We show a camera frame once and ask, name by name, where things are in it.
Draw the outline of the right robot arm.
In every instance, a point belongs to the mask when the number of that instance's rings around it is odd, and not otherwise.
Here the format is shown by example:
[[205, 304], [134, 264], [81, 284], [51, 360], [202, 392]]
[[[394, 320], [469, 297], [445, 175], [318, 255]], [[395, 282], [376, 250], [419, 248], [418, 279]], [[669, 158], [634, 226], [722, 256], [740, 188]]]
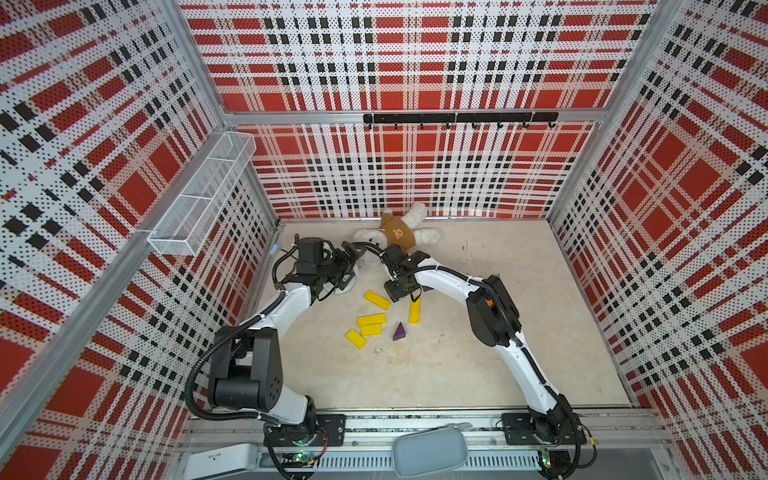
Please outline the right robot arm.
[[584, 427], [567, 398], [549, 381], [525, 339], [520, 314], [497, 275], [471, 276], [452, 269], [430, 255], [407, 254], [399, 246], [381, 248], [370, 242], [346, 242], [357, 255], [371, 253], [386, 269], [384, 287], [396, 302], [426, 288], [440, 292], [464, 306], [470, 328], [485, 346], [495, 349], [521, 389], [532, 434], [544, 445], [583, 445]]

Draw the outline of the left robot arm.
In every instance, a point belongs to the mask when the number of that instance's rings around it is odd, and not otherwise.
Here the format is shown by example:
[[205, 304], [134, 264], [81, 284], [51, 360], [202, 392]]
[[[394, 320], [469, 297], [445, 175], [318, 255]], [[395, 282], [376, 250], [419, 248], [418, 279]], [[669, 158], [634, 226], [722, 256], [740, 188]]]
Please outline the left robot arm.
[[314, 400], [285, 385], [280, 341], [311, 306], [353, 285], [360, 250], [296, 235], [272, 265], [276, 289], [267, 306], [235, 326], [223, 326], [194, 362], [184, 385], [193, 416], [208, 421], [262, 420], [265, 444], [280, 435], [309, 445], [320, 433]]

